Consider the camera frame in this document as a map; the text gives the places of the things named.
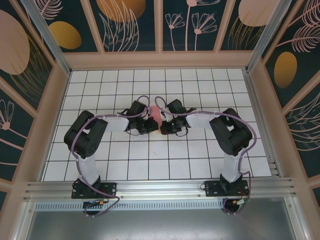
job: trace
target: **black mounting base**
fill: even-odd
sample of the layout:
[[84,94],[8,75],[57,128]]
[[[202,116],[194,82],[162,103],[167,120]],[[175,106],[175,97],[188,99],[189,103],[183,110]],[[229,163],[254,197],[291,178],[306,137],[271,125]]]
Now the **black mounting base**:
[[[117,193],[117,184],[115,182],[101,182],[100,176],[98,180],[92,185],[95,189],[115,196]],[[90,187],[88,187],[84,182],[79,178],[72,184],[72,199],[107,199],[108,197],[103,196]]]
[[204,190],[206,197],[241,197],[242,192],[245,195],[249,194],[248,182],[242,180],[242,176],[229,183],[221,175],[220,180],[205,181]]

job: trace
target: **yellow oval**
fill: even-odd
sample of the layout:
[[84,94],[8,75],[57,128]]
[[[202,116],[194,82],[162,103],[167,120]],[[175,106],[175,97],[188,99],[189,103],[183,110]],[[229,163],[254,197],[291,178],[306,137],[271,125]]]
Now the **yellow oval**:
[[291,52],[281,53],[274,66],[274,81],[279,88],[288,87],[297,72],[297,59]]
[[239,5],[239,19],[249,27],[261,27],[268,23],[278,0],[242,0]]
[[50,24],[56,42],[65,49],[76,49],[81,45],[80,33],[71,24],[65,21],[55,21]]
[[8,74],[21,74],[30,57],[28,35],[10,14],[0,10],[0,69]]
[[130,18],[125,15],[125,9],[123,3],[125,4],[127,10],[131,10],[136,19],[144,14],[146,9],[146,0],[96,0],[100,10],[109,19],[115,22],[129,22]]

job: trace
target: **purple cable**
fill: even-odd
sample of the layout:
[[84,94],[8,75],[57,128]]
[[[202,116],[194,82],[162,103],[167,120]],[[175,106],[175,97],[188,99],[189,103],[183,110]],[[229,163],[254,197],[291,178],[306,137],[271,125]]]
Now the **purple cable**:
[[[228,118],[233,118],[233,119],[236,119],[238,120],[239,122],[245,124],[252,132],[253,134],[253,144],[251,146],[249,146],[248,148],[246,148],[240,155],[239,157],[239,162],[238,162],[238,172],[241,174],[241,175],[246,175],[246,174],[249,174],[249,193],[248,193],[248,199],[250,199],[250,194],[251,194],[251,174],[250,174],[250,171],[247,171],[247,172],[241,172],[241,162],[242,162],[242,159],[243,159],[243,156],[250,150],[252,149],[256,143],[257,143],[257,134],[255,132],[255,130],[253,129],[252,126],[249,125],[249,123],[247,123],[246,121],[242,120],[241,118],[237,117],[237,116],[234,116],[234,115],[230,115],[230,114],[227,114],[227,113],[224,113],[224,112],[218,112],[218,111],[215,111],[215,112],[212,112],[212,111],[192,111],[192,112],[188,112],[188,113],[171,113],[171,112],[168,112],[168,111],[165,111],[162,107],[160,107],[157,103],[157,99],[161,99],[163,102],[164,102],[164,107],[166,108],[167,107],[167,103],[166,101],[161,97],[161,96],[156,96],[154,98],[154,102],[155,102],[155,105],[162,111],[164,112],[165,114],[168,114],[168,115],[172,115],[172,116],[187,116],[187,115],[192,115],[192,114],[214,114],[214,115],[221,115],[221,116],[225,116],[225,117],[228,117]],[[228,198],[225,198],[223,200],[223,208],[222,210],[226,213],[226,214],[229,214],[229,213],[232,213],[231,211],[229,211],[228,209],[225,208],[225,205],[226,205],[226,201],[228,200]]]
[[75,161],[76,161],[76,168],[79,172],[79,175],[80,177],[82,178],[83,182],[89,187],[91,188],[93,191],[97,192],[98,194],[101,194],[105,197],[108,197],[108,198],[112,198],[112,199],[117,199],[113,204],[111,204],[106,210],[104,211],[100,211],[98,212],[96,215],[89,215],[87,213],[87,209],[90,207],[90,205],[88,205],[85,209],[84,209],[84,213],[86,214],[87,217],[91,216],[92,218],[94,217],[99,217],[103,214],[105,214],[107,211],[109,211],[109,209],[111,209],[114,205],[116,205],[119,201],[120,201],[120,198],[118,196],[114,196],[114,195],[111,195],[111,194],[107,194],[105,192],[102,192],[102,191],[99,191],[98,189],[95,189],[93,186],[91,186],[88,181],[84,178],[82,172],[81,172],[81,169],[80,169],[80,166],[79,166],[79,156],[77,154],[75,154],[75,145],[76,145],[76,142],[80,136],[80,134],[83,132],[83,130],[86,128],[86,126],[88,126],[93,120],[95,119],[103,119],[103,118],[107,118],[107,117],[119,117],[119,118],[127,118],[127,119],[131,119],[131,118],[136,118],[136,117],[139,117],[141,116],[142,114],[146,113],[150,107],[150,99],[148,96],[146,95],[142,95],[140,97],[138,97],[137,101],[141,98],[146,98],[148,100],[148,105],[146,106],[146,108],[143,110],[143,112],[137,114],[137,115],[133,115],[133,116],[125,116],[125,115],[120,115],[120,114],[106,114],[106,115],[97,115],[97,116],[94,116],[92,118],[90,118],[79,130],[79,132],[76,134],[73,142],[72,142],[72,145],[71,145],[71,153],[72,155],[75,157]]

